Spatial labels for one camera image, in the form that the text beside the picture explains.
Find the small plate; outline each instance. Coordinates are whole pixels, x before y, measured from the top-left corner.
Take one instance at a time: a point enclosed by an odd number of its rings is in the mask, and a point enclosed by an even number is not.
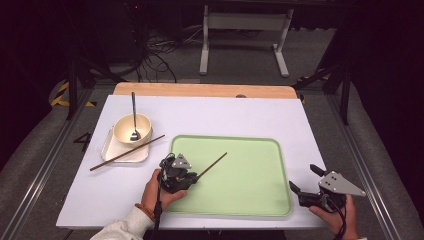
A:
[[[146,141],[150,141],[151,135],[148,136]],[[128,163],[138,163],[146,160],[149,155],[149,145],[144,146],[132,153],[129,153],[123,157],[116,159],[114,162],[128,162]],[[105,145],[102,150],[102,158],[105,161],[108,161],[116,156],[119,156],[131,149],[134,146],[128,146],[118,141],[118,139],[113,136],[113,127],[109,130],[109,133],[106,137]]]

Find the chopstick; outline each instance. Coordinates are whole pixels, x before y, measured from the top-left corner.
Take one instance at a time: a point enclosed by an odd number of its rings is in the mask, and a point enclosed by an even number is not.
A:
[[[112,158],[112,159],[110,159],[110,160],[107,160],[107,161],[105,161],[105,162],[103,162],[103,163],[101,163],[101,164],[99,164],[99,165],[97,165],[97,166],[95,166],[95,167],[90,168],[90,171],[96,170],[96,169],[97,169],[97,168],[99,168],[99,167],[102,167],[102,166],[104,166],[104,165],[106,165],[106,164],[109,164],[109,163],[111,163],[111,162],[115,161],[116,159],[121,158],[121,157],[123,157],[123,156],[125,156],[125,155],[127,155],[127,154],[130,154],[130,153],[134,152],[135,150],[140,149],[140,148],[142,148],[142,147],[144,147],[144,146],[146,146],[146,145],[149,145],[150,143],[152,143],[152,142],[154,142],[154,141],[156,141],[156,140],[158,140],[158,139],[160,139],[160,138],[163,138],[163,137],[165,137],[165,135],[162,135],[162,136],[157,137],[157,138],[155,138],[155,139],[153,139],[153,140],[150,140],[150,141],[148,141],[148,142],[146,142],[146,143],[143,143],[143,144],[141,144],[140,146],[138,146],[138,147],[136,147],[136,148],[133,148],[133,149],[131,149],[131,150],[127,151],[127,152],[124,152],[123,154],[121,154],[121,155],[119,155],[119,156],[116,156],[116,157],[114,157],[114,158]]]

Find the gray carpet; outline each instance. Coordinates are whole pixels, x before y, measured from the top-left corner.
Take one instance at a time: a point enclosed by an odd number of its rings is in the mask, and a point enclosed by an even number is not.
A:
[[[197,42],[160,56],[168,62],[178,82],[292,85],[299,77],[313,74],[333,34],[332,30],[290,31],[283,49],[289,78],[280,77],[270,48],[278,36],[273,32],[262,32],[255,37],[246,37],[234,31],[213,34],[206,76],[198,74],[201,44]],[[164,66],[159,65],[159,62],[156,57],[151,57],[151,65],[161,69]],[[118,71],[122,67],[114,66],[112,70]],[[152,82],[173,80],[169,71],[157,73],[148,66],[145,67],[147,73],[140,67],[141,79],[136,73],[124,78]],[[343,134],[345,129],[340,127],[340,119],[332,112],[330,97],[319,91],[321,84],[316,82],[298,93],[305,95],[305,112],[324,162],[328,169],[343,173],[347,179],[363,188],[363,181],[355,164],[355,155]],[[70,233],[67,229],[55,227],[55,223],[84,155],[83,144],[73,141],[87,132],[93,133],[102,106],[113,88],[111,81],[100,80],[95,89],[90,91],[89,101],[97,102],[97,106],[83,107],[81,114],[75,119],[63,148],[54,158],[50,175],[46,176],[46,182],[42,184],[40,195],[34,196],[37,201],[28,209],[28,215],[22,219],[21,227],[16,229],[15,239],[64,239]],[[52,96],[56,94],[55,91],[57,88],[52,92]],[[66,125],[67,111],[67,107],[54,106],[52,112],[22,142],[0,173],[0,233],[5,232],[33,180],[37,179],[39,169],[43,167],[52,146]],[[352,133],[394,222],[397,233],[392,239],[424,239],[417,212],[354,88],[351,89],[348,117],[348,130]],[[357,197],[354,200],[360,234],[368,239],[386,239],[384,223],[378,218],[372,201],[367,197]],[[89,239],[96,232],[97,230],[73,231],[68,239]],[[272,238],[283,239],[278,234],[275,232]],[[286,230],[285,235],[290,240],[333,237],[327,229]]]

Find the white bowl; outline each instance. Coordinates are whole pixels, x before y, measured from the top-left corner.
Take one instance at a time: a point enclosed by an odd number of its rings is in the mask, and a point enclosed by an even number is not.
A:
[[[143,114],[136,114],[137,131],[140,133],[140,139],[131,141],[134,132],[134,115],[129,114],[119,119],[113,127],[113,136],[121,143],[140,146],[147,142],[152,134],[152,123],[150,119]]]

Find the sleeve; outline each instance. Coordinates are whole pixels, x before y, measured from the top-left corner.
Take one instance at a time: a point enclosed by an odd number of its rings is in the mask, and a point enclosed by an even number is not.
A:
[[[133,207],[123,220],[105,226],[91,240],[142,240],[147,228],[151,226],[152,220],[143,211]]]

